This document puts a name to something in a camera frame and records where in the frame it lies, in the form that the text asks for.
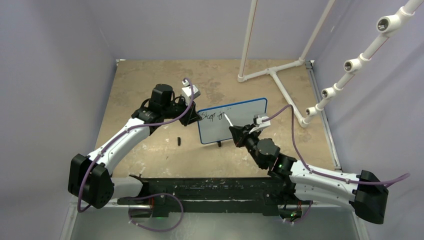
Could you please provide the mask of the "white marker pen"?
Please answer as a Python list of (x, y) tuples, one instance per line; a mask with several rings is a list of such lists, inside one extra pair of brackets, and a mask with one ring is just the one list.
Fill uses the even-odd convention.
[(228, 115), (226, 113), (224, 113), (225, 119), (227, 120), (228, 124), (230, 127), (233, 127), (233, 123), (231, 122), (230, 118), (228, 117)]

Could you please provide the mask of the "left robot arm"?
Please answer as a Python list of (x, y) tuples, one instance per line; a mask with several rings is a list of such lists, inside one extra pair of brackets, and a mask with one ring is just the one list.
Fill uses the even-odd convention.
[(124, 126), (106, 143), (87, 155), (77, 154), (70, 162), (68, 192), (77, 197), (77, 211), (100, 209), (112, 199), (130, 198), (146, 203), (149, 191), (134, 176), (114, 178), (113, 172), (123, 158), (160, 126), (179, 121), (183, 126), (201, 119), (194, 100), (198, 87), (185, 78), (181, 95), (170, 85), (157, 84), (151, 97), (142, 102)]

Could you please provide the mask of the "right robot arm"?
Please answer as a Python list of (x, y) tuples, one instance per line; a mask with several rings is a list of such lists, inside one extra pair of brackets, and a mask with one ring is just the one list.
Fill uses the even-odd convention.
[(384, 223), (389, 191), (373, 172), (355, 174), (304, 166), (301, 160), (281, 153), (271, 138), (260, 139), (253, 125), (228, 129), (237, 148), (246, 148), (260, 169), (283, 182), (280, 196), (284, 202), (326, 202), (349, 209), (367, 222)]

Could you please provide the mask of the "blue framed whiteboard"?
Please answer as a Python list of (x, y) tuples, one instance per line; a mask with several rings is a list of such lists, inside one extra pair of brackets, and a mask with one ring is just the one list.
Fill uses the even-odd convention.
[(207, 145), (232, 139), (224, 113), (233, 125), (245, 126), (253, 123), (255, 115), (266, 114), (267, 106), (268, 100), (260, 97), (199, 110), (197, 113), (202, 117), (197, 122), (200, 143)]

